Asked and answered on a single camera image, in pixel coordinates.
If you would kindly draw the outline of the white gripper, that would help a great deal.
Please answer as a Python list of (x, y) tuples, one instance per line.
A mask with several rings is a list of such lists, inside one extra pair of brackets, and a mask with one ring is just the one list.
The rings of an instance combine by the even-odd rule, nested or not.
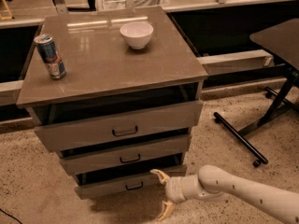
[(204, 189), (196, 175), (170, 177), (159, 169), (152, 169), (150, 172), (157, 175), (160, 183), (165, 185), (165, 195), (169, 200), (162, 201), (162, 211), (157, 217), (158, 221), (171, 216), (174, 203), (188, 200), (215, 201), (223, 195), (221, 191), (210, 192)]

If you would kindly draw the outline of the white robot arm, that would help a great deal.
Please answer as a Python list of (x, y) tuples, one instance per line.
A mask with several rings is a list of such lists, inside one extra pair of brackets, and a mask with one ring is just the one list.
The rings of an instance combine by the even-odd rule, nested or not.
[(299, 224), (299, 194), (267, 186), (236, 175), (214, 165), (204, 165), (196, 175), (169, 176), (162, 170), (152, 169), (165, 186), (159, 221), (167, 219), (175, 205), (188, 200), (212, 201), (224, 193), (249, 203), (284, 224)]

